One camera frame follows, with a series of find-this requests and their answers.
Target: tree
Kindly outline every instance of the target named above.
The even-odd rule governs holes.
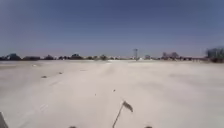
[[[39,56],[26,56],[23,58],[23,60],[36,61],[36,60],[40,60],[40,57]]]
[[[88,56],[86,59],[87,60],[93,60],[93,57],[92,56]]]
[[[101,60],[107,60],[107,56],[103,54],[103,55],[100,56],[100,59]]]
[[[168,54],[166,52],[163,52],[162,59],[167,60],[168,59]]]
[[[94,60],[98,60],[98,56],[94,56],[93,59],[94,59]]]
[[[206,51],[206,58],[214,63],[224,62],[224,47],[208,49]]]
[[[63,59],[64,59],[63,56],[58,57],[58,60],[63,60]]]
[[[73,55],[71,56],[71,59],[72,59],[72,60],[82,60],[83,57],[81,57],[79,54],[73,54]]]
[[[47,55],[46,57],[44,57],[44,60],[54,60],[54,57],[51,55]]]
[[[16,53],[11,53],[6,56],[7,60],[21,60],[21,58]]]
[[[179,55],[176,52],[172,52],[171,53],[171,58],[177,59],[177,58],[179,58]]]

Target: sandy ground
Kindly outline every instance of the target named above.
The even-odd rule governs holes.
[[[123,100],[134,112],[124,108],[115,128],[223,128],[224,65],[0,63],[0,111],[9,128],[112,128]]]

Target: pole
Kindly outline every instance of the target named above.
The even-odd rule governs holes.
[[[120,108],[120,110],[119,110],[119,112],[118,112],[118,114],[117,114],[117,117],[116,117],[116,119],[115,119],[115,121],[114,121],[114,124],[113,124],[113,127],[112,127],[112,128],[115,128],[115,125],[116,125],[116,123],[117,123],[117,120],[118,120],[119,116],[121,115],[121,110],[122,110],[122,109],[123,109],[123,103],[122,103],[121,108]]]
[[[134,59],[138,60],[138,49],[134,49]]]

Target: distant tree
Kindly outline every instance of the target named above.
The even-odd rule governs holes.
[[[103,54],[103,55],[100,56],[100,59],[101,60],[107,60],[107,56]]]
[[[92,56],[88,56],[86,57],[87,60],[93,60],[93,57]]]
[[[11,53],[5,58],[6,60],[21,60],[21,58],[16,53]]]
[[[179,55],[176,52],[172,52],[171,55],[170,55],[170,57],[172,59],[177,59],[177,58],[179,58]]]
[[[0,57],[0,61],[6,60],[5,56]]]
[[[98,60],[98,56],[94,56],[93,59],[94,59],[94,60]]]
[[[63,60],[63,59],[64,59],[63,56],[58,57],[58,60]]]
[[[206,51],[206,58],[214,63],[224,62],[224,47],[208,49]]]
[[[168,54],[166,52],[163,52],[162,59],[166,60],[168,59],[168,57],[169,57]]]
[[[41,58],[39,56],[26,56],[23,58],[23,60],[29,60],[29,61],[36,61],[40,60]]]
[[[72,59],[72,60],[82,60],[83,57],[81,57],[79,54],[73,54],[73,55],[71,56],[71,59]]]
[[[145,59],[150,60],[151,59],[150,55],[145,55]]]
[[[64,59],[64,60],[68,60],[68,59],[70,59],[70,57],[68,57],[68,56],[64,56],[63,59]]]
[[[44,60],[54,60],[54,57],[51,55],[47,55],[46,57],[44,57]]]

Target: ground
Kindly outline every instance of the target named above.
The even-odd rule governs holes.
[[[224,65],[163,61],[0,63],[9,128],[223,128]]]

